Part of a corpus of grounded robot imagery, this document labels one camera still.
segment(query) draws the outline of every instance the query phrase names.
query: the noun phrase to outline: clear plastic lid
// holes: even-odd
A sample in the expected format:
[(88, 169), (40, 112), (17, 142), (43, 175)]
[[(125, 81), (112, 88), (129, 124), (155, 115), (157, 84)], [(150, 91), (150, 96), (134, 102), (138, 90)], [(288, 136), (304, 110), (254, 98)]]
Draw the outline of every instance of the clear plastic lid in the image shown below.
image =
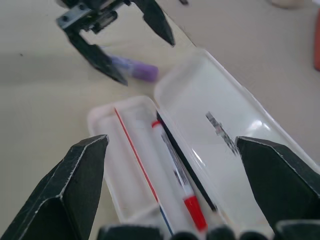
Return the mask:
[(154, 97), (208, 196), (238, 232), (273, 234), (255, 201), (235, 137), (284, 144), (320, 173), (259, 102), (205, 50), (198, 49), (166, 75), (157, 84)]

